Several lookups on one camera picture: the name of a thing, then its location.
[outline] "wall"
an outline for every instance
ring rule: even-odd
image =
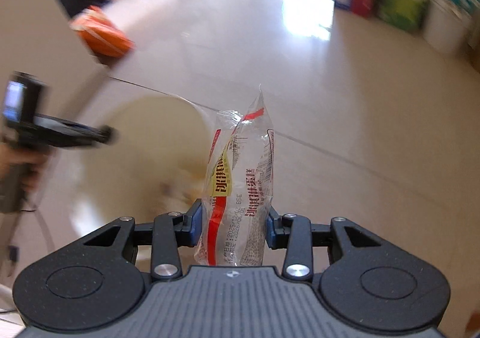
[[[14,70],[36,75],[50,86],[43,110],[61,115],[102,66],[69,28],[58,0],[0,1],[0,92]]]

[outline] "white container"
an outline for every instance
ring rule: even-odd
[[[446,0],[430,0],[423,37],[438,52],[455,56],[469,34],[471,23],[471,16],[456,12]]]

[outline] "tile grout line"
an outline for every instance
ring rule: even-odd
[[[152,89],[150,87],[146,87],[146,86],[143,86],[143,85],[140,85],[138,83],[133,83],[133,82],[128,82],[126,80],[121,80],[121,79],[118,79],[118,78],[115,78],[115,77],[110,77],[111,79],[113,80],[117,80],[119,82],[123,82],[123,83],[128,83],[130,85],[134,85],[134,86],[137,86],[137,87],[141,87],[143,89],[147,89],[147,90],[152,90],[153,92],[157,92],[157,93],[161,93],[161,94],[165,94],[165,95],[176,95],[176,94],[169,94],[169,93],[165,93],[165,92],[161,92],[160,90],[156,90],[156,89]],[[218,112],[219,110],[218,109],[215,109],[215,108],[211,108],[210,106],[206,106],[206,105],[202,105],[202,104],[199,104],[199,103],[196,103],[196,102],[193,102],[191,100],[187,100],[189,102],[191,102],[192,104],[194,105],[197,105],[197,106],[200,106],[200,108],[205,108],[205,109],[208,109],[208,110],[212,110],[212,111],[215,111],[215,112]],[[324,148],[321,148],[321,147],[317,147],[317,146],[314,146],[313,144],[311,143],[308,143],[306,141],[303,141],[303,140],[300,140],[300,139],[297,139],[296,137],[292,137],[290,135],[287,135],[285,133],[282,133],[282,132],[279,132],[278,130],[275,130],[275,134],[281,136],[281,137],[284,137],[285,139],[288,139],[288,140],[291,140],[295,143],[298,143],[304,147],[308,147],[310,149],[313,149],[317,152],[320,152],[321,154],[323,155],[326,155],[326,156],[329,156],[331,158],[334,158],[334,159],[337,159],[343,163],[346,163],[346,164],[349,164],[349,165],[352,165],[360,170],[363,170],[377,178],[380,178],[381,180],[383,181],[386,181],[386,182],[389,182],[393,185],[396,185],[397,187],[400,187],[400,188],[403,188],[405,190],[407,190],[408,192],[418,196],[418,197],[421,197],[423,199],[425,199],[426,201],[429,201],[443,209],[449,209],[449,207],[447,205],[444,205],[438,201],[436,201],[435,199],[429,197],[429,196],[426,196],[425,194],[419,192],[418,190],[415,190],[413,188],[411,188],[410,186],[408,185],[405,185],[403,184],[402,182],[399,182],[397,180],[394,180],[393,178],[390,178],[390,177],[387,177],[387,176],[384,176],[382,173],[376,171],[376,170],[373,170],[373,169],[370,169],[366,166],[364,166],[363,164],[359,164],[359,163],[356,163],[354,161],[352,161],[351,159],[348,159],[348,158],[345,158],[341,155],[338,155],[334,152],[331,152],[331,151],[328,151],[327,149],[324,149]]]

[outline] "beige bucket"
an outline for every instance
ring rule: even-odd
[[[185,212],[200,197],[211,144],[201,109],[179,97],[145,97],[103,123],[118,136],[110,146],[82,152],[71,217],[79,235],[120,216],[146,223],[165,212]],[[186,266],[193,253],[185,249]],[[139,250],[142,270],[148,257],[149,250]]]

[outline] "human hand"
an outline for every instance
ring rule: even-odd
[[[6,143],[0,144],[0,179],[3,179],[10,170],[12,164],[31,164],[32,172],[22,180],[25,192],[32,192],[38,186],[40,177],[45,169],[48,155],[30,149],[14,149]]]

